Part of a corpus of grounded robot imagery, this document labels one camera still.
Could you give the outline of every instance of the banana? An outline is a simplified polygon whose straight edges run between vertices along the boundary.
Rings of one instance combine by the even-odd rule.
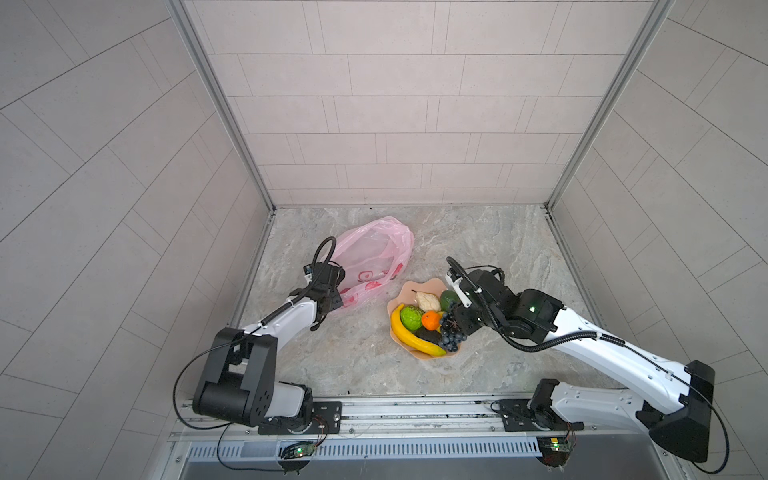
[[[402,310],[404,306],[406,305],[401,303],[400,306],[392,311],[392,316],[389,317],[389,320],[392,324],[392,331],[395,333],[395,336],[407,346],[417,349],[420,352],[428,353],[432,356],[445,355],[444,349],[440,348],[432,342],[427,342],[426,340],[420,339],[411,333],[408,329],[406,329],[406,327],[400,321],[400,310]]]

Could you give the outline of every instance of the tiled wall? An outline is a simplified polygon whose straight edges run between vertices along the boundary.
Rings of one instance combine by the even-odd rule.
[[[650,2],[186,1],[276,203],[540,203]]]
[[[0,478],[140,478],[265,219],[161,0],[0,2]]]
[[[554,210],[611,331],[715,368],[743,480],[768,475],[766,25],[764,0],[678,0]]]

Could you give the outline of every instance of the plastic bag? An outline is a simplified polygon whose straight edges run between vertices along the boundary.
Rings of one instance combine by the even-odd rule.
[[[359,305],[381,293],[408,266],[413,233],[394,217],[384,217],[347,230],[336,243],[335,260],[346,276],[339,285],[343,308]]]

